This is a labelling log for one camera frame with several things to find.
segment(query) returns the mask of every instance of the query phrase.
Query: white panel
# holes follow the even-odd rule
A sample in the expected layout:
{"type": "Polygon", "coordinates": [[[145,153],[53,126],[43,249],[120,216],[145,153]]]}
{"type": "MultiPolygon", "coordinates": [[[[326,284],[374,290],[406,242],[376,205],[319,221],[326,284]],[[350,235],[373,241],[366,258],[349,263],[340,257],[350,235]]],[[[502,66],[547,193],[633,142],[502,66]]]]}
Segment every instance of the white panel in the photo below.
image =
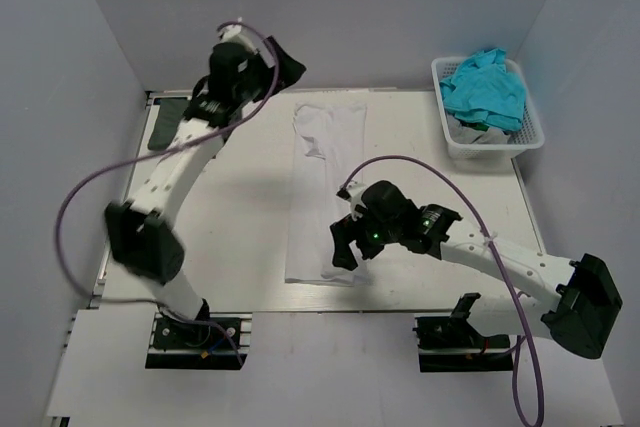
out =
{"type": "MultiPolygon", "coordinates": [[[[144,93],[94,0],[0,0],[0,412],[40,425],[78,307],[57,270],[53,222],[81,177],[134,150],[144,93]]],[[[93,285],[101,213],[127,172],[79,195],[69,260],[93,285]]]]}
{"type": "MultiPolygon", "coordinates": [[[[421,374],[411,314],[257,314],[240,372],[151,371],[153,309],[81,312],[50,405],[71,425],[110,427],[519,426],[510,373],[421,374]]],[[[620,422],[600,361],[540,341],[546,422],[620,422]]],[[[527,354],[525,411],[535,410],[527,354]]]]}
{"type": "MultiPolygon", "coordinates": [[[[212,311],[450,310],[466,292],[508,296],[504,284],[487,275],[412,254],[398,245],[387,247],[369,263],[371,286],[285,284],[292,120],[299,102],[365,103],[365,158],[391,153],[417,156],[449,176],[471,198],[492,231],[526,248],[537,248],[511,162],[451,161],[434,93],[281,94],[233,133],[194,184],[177,218],[176,235],[186,249],[185,271],[212,311]]],[[[133,189],[150,170],[151,162],[136,167],[133,189]]],[[[419,205],[436,203],[470,217],[449,187],[416,165],[380,162],[367,167],[363,179],[369,184],[389,180],[419,205]]],[[[107,279],[105,295],[147,295],[137,279],[117,266],[109,266],[107,279]]]]}
{"type": "Polygon", "coordinates": [[[604,362],[640,425],[640,0],[548,0],[520,52],[547,138],[520,163],[549,252],[602,257],[624,305],[604,362]]]}
{"type": "Polygon", "coordinates": [[[419,87],[434,57],[518,49],[544,0],[98,0],[148,90],[191,88],[242,16],[309,67],[301,85],[419,87]]]}

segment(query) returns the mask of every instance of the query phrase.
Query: teal cloth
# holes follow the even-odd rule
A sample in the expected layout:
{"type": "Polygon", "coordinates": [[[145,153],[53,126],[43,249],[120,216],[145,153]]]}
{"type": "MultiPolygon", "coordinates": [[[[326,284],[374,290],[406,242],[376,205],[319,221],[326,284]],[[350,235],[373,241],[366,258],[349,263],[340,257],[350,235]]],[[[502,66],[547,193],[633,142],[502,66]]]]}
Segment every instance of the teal cloth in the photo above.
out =
{"type": "Polygon", "coordinates": [[[527,92],[518,74],[507,72],[506,56],[504,50],[493,49],[461,63],[440,82],[445,110],[462,122],[519,131],[527,92]]]}

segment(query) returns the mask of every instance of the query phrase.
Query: black metal mount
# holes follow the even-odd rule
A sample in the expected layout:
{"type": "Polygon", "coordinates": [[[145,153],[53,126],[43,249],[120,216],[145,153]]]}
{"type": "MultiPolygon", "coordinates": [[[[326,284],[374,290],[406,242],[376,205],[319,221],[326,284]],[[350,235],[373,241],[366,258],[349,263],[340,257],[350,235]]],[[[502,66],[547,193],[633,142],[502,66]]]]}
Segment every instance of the black metal mount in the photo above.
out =
{"type": "MultiPolygon", "coordinates": [[[[240,346],[242,319],[239,317],[212,317],[231,334],[240,346]]],[[[156,318],[151,334],[150,346],[155,349],[147,353],[145,368],[170,370],[239,370],[240,364],[222,332],[214,327],[194,326],[160,315],[156,318]],[[202,355],[215,346],[208,355],[202,355]]]]}
{"type": "Polygon", "coordinates": [[[159,212],[111,202],[104,210],[113,259],[130,273],[160,284],[173,279],[184,261],[184,248],[159,212]]]}
{"type": "Polygon", "coordinates": [[[599,359],[613,324],[622,308],[607,265],[585,254],[567,285],[558,285],[562,295],[555,312],[542,316],[551,337],[562,347],[580,357],[599,359]]]}
{"type": "Polygon", "coordinates": [[[420,372],[502,372],[513,370],[510,355],[487,353],[507,350],[509,336],[483,337],[471,327],[467,319],[473,303],[480,298],[478,293],[465,294],[458,300],[448,316],[428,316],[416,319],[414,329],[418,337],[418,348],[438,353],[419,354],[420,372]],[[448,350],[457,353],[448,354],[448,350]],[[465,350],[480,353],[463,353],[465,350]]]}

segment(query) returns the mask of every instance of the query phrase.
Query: white cloth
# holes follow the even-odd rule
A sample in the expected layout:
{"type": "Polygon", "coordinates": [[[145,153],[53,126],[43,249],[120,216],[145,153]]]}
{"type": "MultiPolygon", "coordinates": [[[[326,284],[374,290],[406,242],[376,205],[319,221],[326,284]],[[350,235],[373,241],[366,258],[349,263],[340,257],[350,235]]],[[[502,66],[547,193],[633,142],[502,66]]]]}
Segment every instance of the white cloth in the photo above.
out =
{"type": "Polygon", "coordinates": [[[285,282],[355,285],[369,283],[361,256],[352,272],[333,267],[329,226],[349,213],[336,196],[340,185],[363,161],[367,106],[298,104],[289,243],[285,282]]]}

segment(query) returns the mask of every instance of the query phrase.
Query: gray cloth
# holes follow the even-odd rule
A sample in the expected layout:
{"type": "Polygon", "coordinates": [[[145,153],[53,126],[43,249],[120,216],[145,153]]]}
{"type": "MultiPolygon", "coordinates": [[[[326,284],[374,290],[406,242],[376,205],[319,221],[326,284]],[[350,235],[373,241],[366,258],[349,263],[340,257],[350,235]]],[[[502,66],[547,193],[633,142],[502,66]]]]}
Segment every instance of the gray cloth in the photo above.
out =
{"type": "Polygon", "coordinates": [[[189,101],[182,99],[162,99],[158,109],[158,118],[149,137],[147,149],[165,150],[176,136],[182,114],[189,106],[189,101]]]}
{"type": "Polygon", "coordinates": [[[489,127],[486,132],[465,127],[458,119],[447,114],[447,125],[451,138],[459,144],[507,144],[509,135],[495,127],[489,127]]]}

